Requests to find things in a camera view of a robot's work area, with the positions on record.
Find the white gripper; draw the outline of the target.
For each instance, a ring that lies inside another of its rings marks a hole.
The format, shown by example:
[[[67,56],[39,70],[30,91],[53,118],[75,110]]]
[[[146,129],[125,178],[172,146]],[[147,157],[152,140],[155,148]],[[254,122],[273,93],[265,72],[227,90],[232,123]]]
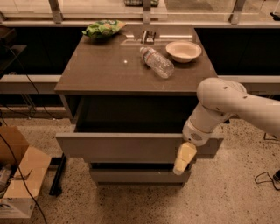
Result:
[[[213,130],[213,126],[202,120],[189,118],[185,122],[182,134],[183,138],[188,142],[182,143],[178,148],[177,157],[173,167],[173,172],[176,175],[184,173],[186,167],[192,162],[197,153],[196,146],[206,144],[210,139]]]

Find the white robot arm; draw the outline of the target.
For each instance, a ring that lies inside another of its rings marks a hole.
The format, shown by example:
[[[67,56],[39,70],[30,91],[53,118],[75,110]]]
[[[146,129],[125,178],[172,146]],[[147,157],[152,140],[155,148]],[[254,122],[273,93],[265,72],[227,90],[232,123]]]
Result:
[[[182,129],[185,140],[178,148],[173,172],[184,173],[197,148],[207,143],[214,129],[232,116],[280,138],[280,101],[249,94],[239,82],[207,78],[197,87],[198,105]]]

